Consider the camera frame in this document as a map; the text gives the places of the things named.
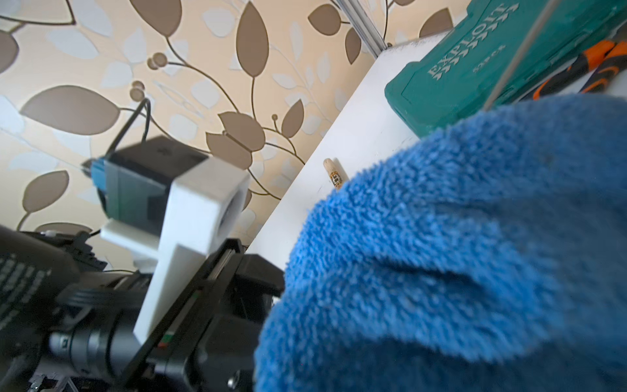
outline blue towel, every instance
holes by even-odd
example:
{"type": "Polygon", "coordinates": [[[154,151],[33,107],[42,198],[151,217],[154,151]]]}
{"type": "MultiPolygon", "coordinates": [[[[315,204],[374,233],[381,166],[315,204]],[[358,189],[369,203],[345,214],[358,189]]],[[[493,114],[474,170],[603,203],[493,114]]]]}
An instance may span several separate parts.
{"type": "Polygon", "coordinates": [[[320,202],[256,389],[626,390],[626,115],[599,95],[501,107],[320,202]]]}

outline wall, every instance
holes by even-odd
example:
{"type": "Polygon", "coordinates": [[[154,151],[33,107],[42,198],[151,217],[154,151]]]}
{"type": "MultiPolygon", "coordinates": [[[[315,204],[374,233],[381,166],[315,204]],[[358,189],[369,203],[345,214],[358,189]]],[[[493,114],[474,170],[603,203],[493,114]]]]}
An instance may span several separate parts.
{"type": "Polygon", "coordinates": [[[466,17],[470,0],[359,0],[386,43],[446,31],[466,17]]]}
{"type": "MultiPolygon", "coordinates": [[[[101,227],[80,165],[101,156],[149,97],[151,137],[253,175],[233,233],[248,244],[373,61],[323,0],[2,0],[0,223],[101,227]]],[[[142,121],[122,146],[140,140],[142,121]]],[[[100,258],[130,266],[126,251],[91,243],[100,258]]]]}

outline metal rod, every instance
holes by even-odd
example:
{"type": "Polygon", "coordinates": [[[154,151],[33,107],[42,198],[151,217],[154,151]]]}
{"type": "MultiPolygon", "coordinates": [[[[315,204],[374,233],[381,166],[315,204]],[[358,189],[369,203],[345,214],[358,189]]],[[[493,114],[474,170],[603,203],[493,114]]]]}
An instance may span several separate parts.
{"type": "Polygon", "coordinates": [[[374,26],[374,23],[368,18],[359,0],[337,0],[337,4],[350,21],[350,24],[361,38],[366,48],[368,48],[375,58],[379,57],[381,52],[387,49],[387,45],[374,26]]]}
{"type": "Polygon", "coordinates": [[[503,89],[505,88],[507,82],[509,82],[510,78],[516,71],[516,68],[518,68],[522,60],[525,58],[525,55],[529,51],[529,48],[531,48],[531,45],[533,45],[535,39],[538,37],[538,35],[540,35],[542,28],[544,28],[544,25],[546,24],[546,22],[548,22],[549,18],[551,17],[551,15],[553,15],[553,12],[556,10],[557,6],[561,2],[562,0],[549,0],[542,12],[538,15],[534,22],[534,25],[531,26],[531,29],[527,33],[527,36],[518,47],[518,50],[512,58],[512,61],[509,63],[505,71],[501,74],[497,85],[494,86],[494,89],[492,89],[492,93],[490,93],[490,96],[485,101],[485,104],[483,104],[484,111],[490,110],[492,108],[492,105],[498,99],[498,96],[503,92],[503,89]]]}

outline cork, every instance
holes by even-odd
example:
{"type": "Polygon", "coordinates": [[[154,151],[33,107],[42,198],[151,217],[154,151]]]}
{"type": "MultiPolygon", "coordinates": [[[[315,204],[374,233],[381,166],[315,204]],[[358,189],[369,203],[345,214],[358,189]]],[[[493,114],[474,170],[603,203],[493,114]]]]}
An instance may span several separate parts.
{"type": "Polygon", "coordinates": [[[342,180],[342,177],[340,177],[340,174],[337,172],[337,168],[335,167],[335,164],[333,163],[333,161],[331,161],[329,158],[326,158],[322,164],[324,165],[324,168],[327,170],[327,173],[329,174],[329,178],[331,178],[331,182],[333,183],[335,188],[338,191],[342,189],[342,185],[344,185],[344,182],[342,180]]]}

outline tool case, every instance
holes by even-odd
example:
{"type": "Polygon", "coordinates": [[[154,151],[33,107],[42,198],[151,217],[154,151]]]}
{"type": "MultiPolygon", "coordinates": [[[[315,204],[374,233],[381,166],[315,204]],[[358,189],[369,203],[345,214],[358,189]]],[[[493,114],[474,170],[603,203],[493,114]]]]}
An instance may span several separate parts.
{"type": "MultiPolygon", "coordinates": [[[[419,137],[481,109],[546,0],[473,0],[468,16],[385,89],[419,137]]],[[[627,19],[627,0],[564,0],[496,104],[511,102],[627,19]]]]}

